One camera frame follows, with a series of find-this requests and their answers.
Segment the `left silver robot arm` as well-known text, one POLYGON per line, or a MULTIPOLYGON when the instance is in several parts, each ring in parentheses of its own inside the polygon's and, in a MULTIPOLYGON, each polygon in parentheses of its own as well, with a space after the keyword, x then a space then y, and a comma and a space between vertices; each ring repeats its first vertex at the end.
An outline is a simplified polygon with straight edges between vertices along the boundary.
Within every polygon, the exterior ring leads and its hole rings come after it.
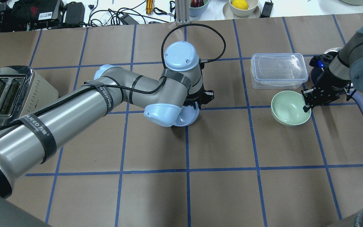
POLYGON ((0 227, 48 226, 6 200, 15 181, 122 102, 143 108, 149 121, 163 127, 196 120, 201 105, 214 99, 214 92, 204 89, 202 70, 215 59, 200 59, 186 41, 169 45, 161 56, 160 80, 102 65, 94 80, 76 91, 0 126, 0 227))

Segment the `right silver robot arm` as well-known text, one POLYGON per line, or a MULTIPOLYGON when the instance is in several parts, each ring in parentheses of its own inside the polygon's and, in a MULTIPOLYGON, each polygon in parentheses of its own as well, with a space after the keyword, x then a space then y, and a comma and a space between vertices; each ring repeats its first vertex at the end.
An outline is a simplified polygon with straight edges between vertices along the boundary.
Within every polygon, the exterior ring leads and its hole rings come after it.
POLYGON ((363 25, 337 54, 316 55, 310 66, 320 68, 321 74, 311 89, 301 91, 304 112, 337 100, 349 84, 363 92, 363 25))

